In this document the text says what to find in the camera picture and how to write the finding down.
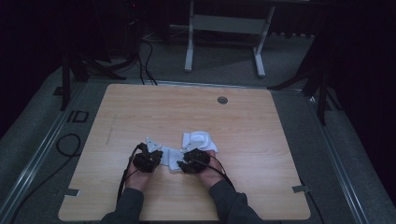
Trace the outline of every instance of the cable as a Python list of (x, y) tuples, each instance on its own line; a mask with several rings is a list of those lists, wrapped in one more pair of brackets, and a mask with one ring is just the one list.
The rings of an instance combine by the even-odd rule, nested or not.
[(134, 151), (132, 152), (132, 155), (131, 155), (131, 157), (128, 160), (128, 165), (126, 166), (126, 169), (124, 170), (124, 172), (122, 174), (121, 182), (120, 182), (120, 185), (119, 185), (119, 191), (117, 193), (117, 203), (119, 203), (119, 200), (120, 200), (123, 188), (124, 188), (125, 180), (128, 179), (131, 175), (133, 175), (134, 173), (136, 173), (139, 170), (139, 169), (137, 169), (137, 170), (133, 171), (130, 175), (127, 176), (129, 167), (131, 166), (132, 160), (134, 159), (134, 154), (136, 153), (136, 151), (139, 148), (139, 146), (140, 145), (137, 145), (134, 148)]
[(198, 160), (193, 159), (193, 158), (191, 158), (191, 160), (192, 160), (192, 161), (196, 161), (196, 162), (198, 162), (198, 163), (201, 163), (202, 165), (205, 165), (207, 168), (216, 171), (216, 172), (217, 172), (218, 174), (220, 174), (220, 175), (230, 184), (230, 186), (236, 191), (235, 187), (233, 186), (233, 182), (231, 182), (231, 179), (227, 176), (227, 174), (226, 174), (226, 172), (225, 172), (225, 170), (224, 170), (224, 167), (222, 166), (221, 162), (220, 162), (218, 159), (216, 159), (215, 157), (212, 157), (212, 156), (210, 156), (210, 157), (211, 157), (211, 158), (214, 158), (214, 159), (220, 164), (221, 169), (224, 171), (224, 173), (221, 172), (220, 170), (216, 169), (215, 167), (213, 167), (213, 166), (211, 166), (211, 165), (209, 165), (209, 164), (206, 164), (206, 163), (204, 163), (204, 162), (198, 161)]
[[(301, 181), (301, 183), (305, 186), (305, 183), (304, 183), (304, 181), (300, 178), (300, 181)], [(314, 206), (315, 206), (315, 209), (317, 210), (317, 212), (318, 212), (318, 215), (319, 215), (319, 218), (320, 218), (320, 223), (323, 223), (324, 224), (324, 219), (323, 219), (323, 216), (322, 216), (322, 214), (321, 214), (321, 212), (320, 212), (320, 210), (319, 210), (319, 207), (318, 207), (318, 205), (317, 205), (317, 203), (315, 202), (315, 200), (314, 200), (314, 197), (312, 197), (312, 194), (311, 194), (311, 192), (307, 192), (307, 194), (308, 194), (308, 196), (309, 196), (309, 198), (311, 199), (311, 201), (312, 201), (312, 203), (314, 204)]]
[(142, 39), (142, 42), (149, 45), (150, 47), (150, 52), (148, 54), (148, 58), (146, 59), (145, 65), (143, 65), (142, 63), (142, 59), (140, 57), (140, 54), (137, 54), (137, 60), (139, 61), (139, 76), (140, 76), (140, 80), (142, 81), (143, 85), (146, 85), (145, 81), (143, 80), (143, 69), (145, 69), (146, 75), (148, 76), (149, 81), (151, 82), (152, 85), (156, 85), (158, 86), (157, 81), (155, 80), (155, 78), (152, 76), (152, 74), (149, 71), (149, 59), (152, 55), (152, 45), (146, 41)]
[[(64, 152), (61, 151), (61, 149), (60, 149), (60, 147), (59, 147), (60, 142), (61, 142), (64, 138), (66, 138), (66, 137), (68, 137), (68, 136), (75, 136), (75, 137), (77, 138), (77, 140), (78, 140), (78, 145), (77, 145), (76, 150), (74, 151), (73, 154), (64, 153)], [(80, 139), (79, 136), (76, 135), (75, 133), (69, 133), (69, 134), (67, 134), (67, 135), (62, 136), (60, 139), (58, 139), (58, 141), (57, 141), (57, 143), (56, 143), (56, 149), (57, 149), (58, 152), (60, 152), (62, 155), (68, 157), (67, 161), (66, 161), (62, 166), (60, 166), (55, 172), (53, 172), (53, 173), (52, 173), (51, 175), (49, 175), (46, 179), (44, 179), (39, 185), (37, 185), (37, 187), (35, 187), (34, 189), (32, 189), (32, 191), (31, 191), (28, 195), (26, 195), (26, 196), (23, 198), (22, 202), (21, 202), (20, 205), (17, 207), (17, 209), (16, 209), (14, 215), (12, 216), (12, 219), (11, 219), (11, 222), (10, 222), (11, 224), (14, 223), (14, 221), (15, 221), (15, 219), (16, 219), (18, 213), (19, 213), (20, 210), (22, 209), (23, 205), (27, 202), (27, 200), (28, 200), (38, 189), (40, 189), (45, 183), (47, 183), (47, 181), (49, 181), (51, 178), (53, 178), (58, 172), (60, 172), (71, 160), (73, 160), (73, 158), (75, 158), (75, 157), (81, 155), (81, 153), (78, 153), (78, 150), (79, 150), (80, 145), (81, 145), (81, 139)]]

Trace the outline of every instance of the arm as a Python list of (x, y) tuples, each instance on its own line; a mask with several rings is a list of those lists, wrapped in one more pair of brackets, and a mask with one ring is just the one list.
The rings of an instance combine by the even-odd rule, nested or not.
[[(208, 154), (212, 157), (216, 155), (212, 150), (208, 151)], [(209, 165), (221, 171), (221, 166), (215, 159), (211, 158)], [(216, 205), (220, 223), (263, 223), (256, 212), (248, 206), (247, 195), (235, 192), (220, 174), (206, 168), (197, 176), (209, 189), (209, 195)]]
[(147, 188), (152, 173), (136, 171), (136, 168), (131, 165), (128, 169), (128, 175), (130, 174), (132, 175), (125, 180), (125, 189), (117, 204), (116, 211), (105, 215), (101, 224), (139, 223), (139, 216), (144, 201), (143, 191)]
[(263, 223), (256, 212), (248, 206), (248, 197), (238, 193), (225, 181), (221, 180), (209, 190), (216, 205), (220, 223)]

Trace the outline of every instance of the wire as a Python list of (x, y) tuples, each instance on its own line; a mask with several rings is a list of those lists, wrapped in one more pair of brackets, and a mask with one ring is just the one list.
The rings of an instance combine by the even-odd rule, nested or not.
[[(78, 140), (78, 145), (77, 145), (76, 150), (74, 151), (73, 154), (64, 153), (64, 152), (61, 151), (61, 149), (60, 149), (60, 147), (59, 147), (60, 142), (61, 142), (64, 138), (66, 138), (66, 137), (68, 137), (68, 136), (74, 136), (74, 137), (76, 137), (77, 140)], [(58, 141), (57, 141), (57, 143), (56, 143), (56, 149), (57, 149), (58, 152), (60, 152), (62, 155), (68, 157), (67, 161), (66, 161), (62, 166), (60, 166), (55, 172), (53, 172), (53, 173), (52, 173), (51, 175), (49, 175), (46, 179), (44, 179), (39, 185), (37, 185), (37, 187), (35, 187), (34, 189), (32, 189), (32, 191), (31, 191), (28, 195), (26, 195), (26, 196), (23, 198), (22, 202), (21, 202), (20, 205), (17, 207), (17, 210), (15, 211), (15, 213), (14, 213), (14, 215), (13, 215), (13, 217), (12, 217), (10, 223), (14, 223), (14, 221), (15, 221), (15, 219), (16, 219), (18, 213), (19, 213), (20, 210), (22, 209), (23, 205), (27, 202), (27, 200), (28, 200), (38, 189), (40, 189), (45, 183), (47, 183), (47, 181), (49, 181), (51, 178), (53, 178), (58, 172), (60, 172), (71, 160), (73, 160), (73, 158), (75, 158), (75, 157), (81, 155), (81, 153), (78, 153), (78, 150), (79, 150), (80, 145), (81, 145), (81, 139), (80, 139), (79, 136), (76, 135), (75, 133), (69, 133), (69, 134), (67, 134), (67, 135), (62, 136), (60, 139), (58, 139)]]
[(233, 187), (234, 190), (236, 190), (235, 187), (233, 186), (233, 182), (231, 182), (231, 179), (226, 175), (224, 167), (222, 166), (221, 162), (218, 159), (216, 159), (216, 158), (214, 158), (214, 159), (220, 164), (221, 169), (224, 171), (224, 173), (221, 172), (220, 170), (216, 169), (215, 167), (209, 165), (209, 164), (206, 164), (204, 162), (201, 162), (201, 161), (198, 161), (196, 159), (191, 158), (192, 161), (196, 161), (198, 163), (201, 163), (202, 165), (205, 165), (207, 168), (216, 171), (218, 174), (220, 174), (230, 184), (231, 187)]
[(150, 52), (149, 52), (149, 54), (148, 54), (148, 58), (146, 59), (145, 65), (143, 65), (143, 63), (142, 63), (142, 59), (141, 59), (141, 57), (140, 57), (140, 54), (137, 54), (137, 60), (139, 61), (139, 64), (140, 64), (140, 65), (139, 65), (139, 76), (140, 76), (140, 80), (142, 81), (142, 84), (143, 84), (143, 85), (146, 85), (145, 81), (143, 80), (143, 69), (144, 69), (144, 71), (146, 72), (146, 75), (148, 76), (148, 79), (150, 80), (151, 84), (152, 84), (152, 85), (158, 86), (157, 81), (155, 80), (155, 78), (153, 77), (153, 75), (152, 75), (152, 74), (150, 73), (150, 71), (149, 71), (149, 59), (151, 58), (153, 47), (152, 47), (152, 45), (151, 45), (148, 41), (146, 41), (146, 40), (143, 40), (143, 39), (142, 39), (142, 42), (145, 43), (145, 44), (147, 44), (147, 45), (149, 45), (149, 47), (150, 47)]
[(125, 177), (124, 182), (129, 178), (129, 176), (133, 175), (134, 173), (136, 173), (137, 171), (139, 171), (140, 169), (137, 169), (135, 171), (133, 171), (130, 175), (128, 175), (127, 177)]
[[(304, 181), (300, 178), (300, 181), (301, 181), (301, 183), (305, 186), (305, 183), (304, 183)], [(320, 210), (319, 210), (319, 207), (318, 207), (318, 205), (317, 205), (317, 203), (315, 202), (315, 200), (314, 200), (314, 197), (312, 197), (312, 194), (311, 194), (311, 192), (307, 192), (307, 194), (308, 194), (308, 196), (309, 196), (309, 198), (311, 199), (311, 201), (312, 201), (312, 204), (315, 206), (315, 209), (317, 210), (317, 212), (318, 212), (318, 215), (319, 215), (319, 218), (320, 218), (320, 223), (324, 223), (324, 219), (323, 219), (323, 215), (321, 214), (321, 212), (320, 212)]]

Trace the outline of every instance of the sleeve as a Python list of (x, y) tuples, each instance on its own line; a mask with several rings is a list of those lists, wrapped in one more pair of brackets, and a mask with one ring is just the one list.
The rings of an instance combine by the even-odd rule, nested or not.
[(216, 183), (209, 190), (219, 216), (220, 223), (264, 223), (256, 212), (248, 206), (245, 193), (238, 193), (225, 180)]
[(101, 224), (129, 223), (138, 224), (140, 212), (142, 211), (144, 195), (137, 189), (124, 189), (116, 211), (105, 215)]

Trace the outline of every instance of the wooden table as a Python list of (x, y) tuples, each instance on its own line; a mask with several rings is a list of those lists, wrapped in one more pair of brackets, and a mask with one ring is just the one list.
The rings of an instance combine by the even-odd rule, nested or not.
[[(222, 105), (218, 98), (228, 103)], [(307, 219), (310, 211), (271, 93), (267, 90), (138, 86), (107, 88), (59, 218), (99, 220), (114, 211), (122, 171), (146, 137), (181, 148), (182, 133), (209, 132), (217, 158), (263, 219)], [(207, 190), (193, 175), (160, 165), (145, 192), (141, 220), (217, 220)]]

